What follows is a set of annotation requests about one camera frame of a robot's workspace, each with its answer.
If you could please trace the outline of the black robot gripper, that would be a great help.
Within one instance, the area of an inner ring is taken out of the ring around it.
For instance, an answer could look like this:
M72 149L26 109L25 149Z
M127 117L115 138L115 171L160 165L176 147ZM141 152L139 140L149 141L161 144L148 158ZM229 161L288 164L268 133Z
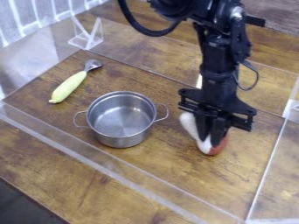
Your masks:
M251 131L257 110L237 97L239 75L215 73L201 78L201 88L181 88L179 108L195 116L201 141L209 134L213 147L220 145L231 127Z

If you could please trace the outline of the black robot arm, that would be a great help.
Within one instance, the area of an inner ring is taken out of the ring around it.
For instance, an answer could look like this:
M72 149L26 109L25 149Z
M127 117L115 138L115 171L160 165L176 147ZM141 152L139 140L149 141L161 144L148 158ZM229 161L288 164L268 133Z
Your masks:
M201 52L201 88L179 90L179 106L195 116L200 140L216 146L231 127L249 131L257 111L237 97L239 67L251 43L240 0L151 0L156 12L173 22L193 21Z

